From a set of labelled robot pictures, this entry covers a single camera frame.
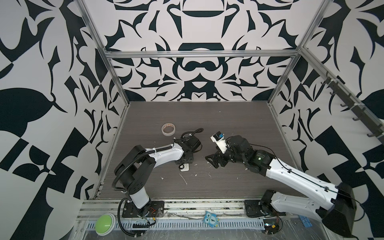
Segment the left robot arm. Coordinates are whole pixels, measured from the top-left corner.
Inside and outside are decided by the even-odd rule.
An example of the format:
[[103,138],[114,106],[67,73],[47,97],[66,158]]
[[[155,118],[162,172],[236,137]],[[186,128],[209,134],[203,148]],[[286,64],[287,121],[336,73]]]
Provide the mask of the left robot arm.
[[169,145],[152,149],[137,145],[115,168],[112,189],[125,194],[136,210],[146,212],[151,199],[145,184],[152,171],[169,162],[175,162],[178,166],[191,164],[194,154],[201,149],[202,143],[195,136],[174,140]]

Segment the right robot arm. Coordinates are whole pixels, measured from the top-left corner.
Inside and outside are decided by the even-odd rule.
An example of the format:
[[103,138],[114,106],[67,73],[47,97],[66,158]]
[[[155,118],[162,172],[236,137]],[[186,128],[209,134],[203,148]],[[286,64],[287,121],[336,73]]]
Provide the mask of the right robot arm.
[[260,200],[264,213],[292,213],[321,222],[330,231],[352,238],[357,211],[352,187],[312,177],[280,160],[264,146],[253,145],[240,135],[225,138],[217,132],[211,136],[217,146],[215,154],[206,157],[216,169],[228,163],[243,164],[249,171],[280,183],[303,194],[302,197],[267,190]]

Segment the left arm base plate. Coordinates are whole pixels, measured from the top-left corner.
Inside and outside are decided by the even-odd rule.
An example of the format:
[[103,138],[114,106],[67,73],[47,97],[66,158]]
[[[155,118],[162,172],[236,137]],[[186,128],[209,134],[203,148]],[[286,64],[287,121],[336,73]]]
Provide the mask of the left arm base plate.
[[149,201],[143,208],[138,209],[133,202],[125,203],[123,207],[123,218],[150,217],[162,214],[165,207],[164,201]]

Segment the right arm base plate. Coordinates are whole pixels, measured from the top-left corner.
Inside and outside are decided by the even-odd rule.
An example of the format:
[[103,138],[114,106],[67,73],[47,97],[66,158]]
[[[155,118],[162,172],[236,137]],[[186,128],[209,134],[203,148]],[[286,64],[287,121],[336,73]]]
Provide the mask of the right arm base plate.
[[278,212],[271,203],[262,200],[245,200],[245,211],[249,218],[286,216],[285,212]]

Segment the white remote control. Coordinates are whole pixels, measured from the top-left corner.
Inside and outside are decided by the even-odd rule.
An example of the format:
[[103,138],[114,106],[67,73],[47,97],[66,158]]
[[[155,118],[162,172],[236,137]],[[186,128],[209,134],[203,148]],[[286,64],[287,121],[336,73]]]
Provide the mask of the white remote control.
[[179,169],[181,172],[188,172],[190,170],[189,164],[181,164],[179,165]]

